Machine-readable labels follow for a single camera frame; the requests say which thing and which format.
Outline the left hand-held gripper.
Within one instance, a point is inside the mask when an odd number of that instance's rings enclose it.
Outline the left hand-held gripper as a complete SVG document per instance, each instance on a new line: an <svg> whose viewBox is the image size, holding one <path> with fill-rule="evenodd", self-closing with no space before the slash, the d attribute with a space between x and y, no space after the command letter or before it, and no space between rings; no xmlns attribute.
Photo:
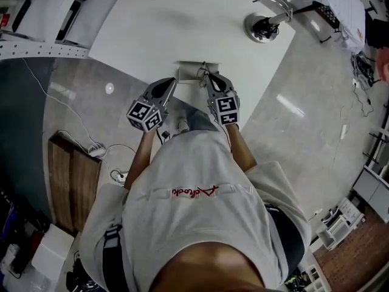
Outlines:
<svg viewBox="0 0 389 292"><path fill-rule="evenodd" d="M162 78L148 85L126 114L130 124L144 133L162 126L168 116L167 105L176 85L174 77Z"/></svg>

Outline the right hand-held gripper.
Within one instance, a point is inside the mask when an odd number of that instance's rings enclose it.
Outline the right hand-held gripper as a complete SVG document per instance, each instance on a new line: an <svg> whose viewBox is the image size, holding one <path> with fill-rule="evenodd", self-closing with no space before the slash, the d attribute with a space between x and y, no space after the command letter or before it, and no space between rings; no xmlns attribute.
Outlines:
<svg viewBox="0 0 389 292"><path fill-rule="evenodd" d="M220 73L207 73L208 107L217 123L226 126L239 122L240 99L232 82Z"/></svg>

